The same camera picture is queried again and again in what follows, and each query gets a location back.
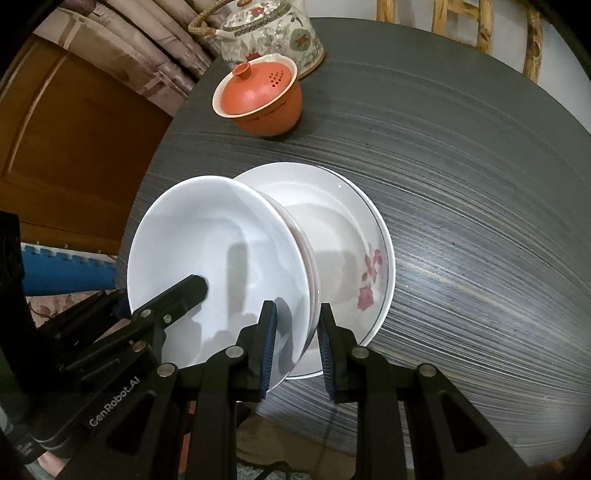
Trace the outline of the orange lidded tea cup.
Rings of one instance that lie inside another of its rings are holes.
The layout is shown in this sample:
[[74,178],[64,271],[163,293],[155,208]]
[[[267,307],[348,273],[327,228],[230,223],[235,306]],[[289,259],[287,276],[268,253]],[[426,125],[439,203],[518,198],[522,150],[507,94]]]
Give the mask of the orange lidded tea cup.
[[283,135],[303,110],[297,76],[294,61],[276,53],[239,64],[218,84],[212,109],[252,135]]

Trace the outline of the wide white pink-patterned bowl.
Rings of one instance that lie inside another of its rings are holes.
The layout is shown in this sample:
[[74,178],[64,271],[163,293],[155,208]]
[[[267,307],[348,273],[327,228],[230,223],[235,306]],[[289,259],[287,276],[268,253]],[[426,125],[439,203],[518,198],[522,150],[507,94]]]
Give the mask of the wide white pink-patterned bowl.
[[200,176],[161,194],[134,234],[127,260],[132,309],[189,275],[205,279],[205,299],[165,330],[162,359],[177,367],[204,363],[235,344],[277,309],[270,387],[294,370],[311,339],[318,306],[301,243],[270,200],[238,180]]

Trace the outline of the brown wooden door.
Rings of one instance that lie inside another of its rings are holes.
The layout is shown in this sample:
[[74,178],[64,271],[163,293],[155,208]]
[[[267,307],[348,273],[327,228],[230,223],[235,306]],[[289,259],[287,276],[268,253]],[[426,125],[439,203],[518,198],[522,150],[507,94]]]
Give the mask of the brown wooden door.
[[1,80],[1,208],[27,243],[114,255],[172,118],[31,36]]

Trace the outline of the blue foam mat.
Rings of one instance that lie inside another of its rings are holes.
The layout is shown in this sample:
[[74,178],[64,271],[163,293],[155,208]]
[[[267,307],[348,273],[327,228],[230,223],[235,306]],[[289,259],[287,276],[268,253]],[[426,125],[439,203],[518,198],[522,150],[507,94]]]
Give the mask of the blue foam mat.
[[27,296],[115,288],[115,261],[102,254],[21,244]]

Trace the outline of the beige patterned curtain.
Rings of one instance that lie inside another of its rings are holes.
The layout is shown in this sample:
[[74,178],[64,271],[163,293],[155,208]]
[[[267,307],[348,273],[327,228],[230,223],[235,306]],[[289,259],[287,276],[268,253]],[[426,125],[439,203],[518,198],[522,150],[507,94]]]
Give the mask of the beige patterned curtain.
[[170,116],[221,55],[189,23],[202,0],[64,1],[34,33],[89,62]]

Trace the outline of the large white peony plate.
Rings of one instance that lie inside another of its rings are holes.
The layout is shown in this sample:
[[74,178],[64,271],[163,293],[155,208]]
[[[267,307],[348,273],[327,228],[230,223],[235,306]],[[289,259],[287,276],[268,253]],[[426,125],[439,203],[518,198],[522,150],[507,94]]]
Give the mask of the large white peony plate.
[[356,341],[367,346],[384,324],[394,299],[396,257],[389,229],[370,197],[346,177],[344,188],[346,217],[356,240],[356,272],[352,275],[353,303],[337,316],[339,325],[353,331]]

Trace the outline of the bamboo wooden chair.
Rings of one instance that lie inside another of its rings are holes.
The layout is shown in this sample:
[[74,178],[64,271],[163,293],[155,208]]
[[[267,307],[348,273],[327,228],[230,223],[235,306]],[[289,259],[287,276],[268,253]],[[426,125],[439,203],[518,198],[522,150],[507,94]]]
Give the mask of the bamboo wooden chair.
[[[448,15],[452,13],[477,24],[474,42],[462,40],[446,32]],[[541,14],[531,5],[526,6],[527,37],[522,74],[534,83],[538,83],[543,56],[543,29]],[[433,2],[431,31],[459,43],[474,47],[478,51],[491,54],[493,27],[493,9],[491,1],[435,0]]]

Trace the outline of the floral ceramic teapot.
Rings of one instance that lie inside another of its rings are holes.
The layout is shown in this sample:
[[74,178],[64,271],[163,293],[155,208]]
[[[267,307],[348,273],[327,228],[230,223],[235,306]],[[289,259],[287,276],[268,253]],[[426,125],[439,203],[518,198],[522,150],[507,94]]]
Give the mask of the floral ceramic teapot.
[[228,5],[218,1],[188,25],[197,37],[211,37],[219,43],[221,57],[230,69],[269,54],[280,54],[297,65],[303,78],[321,65],[325,47],[311,25],[301,1],[237,1],[235,11],[219,27],[207,27],[206,20]]

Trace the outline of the white plate pink flowers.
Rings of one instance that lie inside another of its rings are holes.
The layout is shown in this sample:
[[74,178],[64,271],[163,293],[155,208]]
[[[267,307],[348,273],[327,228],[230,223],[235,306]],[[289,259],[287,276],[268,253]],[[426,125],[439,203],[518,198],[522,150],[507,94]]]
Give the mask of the white plate pink flowers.
[[360,341],[361,345],[368,346],[383,326],[394,300],[394,287],[396,287],[396,255],[394,255],[394,245],[386,221],[372,199],[370,199],[370,197],[365,192],[363,192],[363,190],[358,185],[353,183],[353,181],[346,178],[344,175],[336,173],[335,171],[332,171],[328,168],[325,168],[325,171],[334,174],[342,182],[348,184],[349,187],[351,187],[353,191],[355,191],[356,194],[358,194],[360,198],[363,199],[363,202],[365,202],[367,208],[372,212],[374,220],[377,224],[377,228],[380,232],[381,239],[384,243],[383,249],[370,249],[370,261],[372,261],[372,267],[376,273],[385,274],[385,290],[380,309],[376,315],[376,319],[372,323],[372,326],[370,326],[370,329],[367,331],[367,333],[363,335],[363,339]]

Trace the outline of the small white floral plate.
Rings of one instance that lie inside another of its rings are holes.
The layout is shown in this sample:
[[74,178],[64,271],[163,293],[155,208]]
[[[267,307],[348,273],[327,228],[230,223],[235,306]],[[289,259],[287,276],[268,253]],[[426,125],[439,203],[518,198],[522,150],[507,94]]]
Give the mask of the small white floral plate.
[[352,306],[356,290],[356,240],[342,205],[341,180],[325,167],[294,162],[254,167],[235,179],[269,196],[294,217],[315,254],[321,301],[331,305],[339,325],[337,316]]

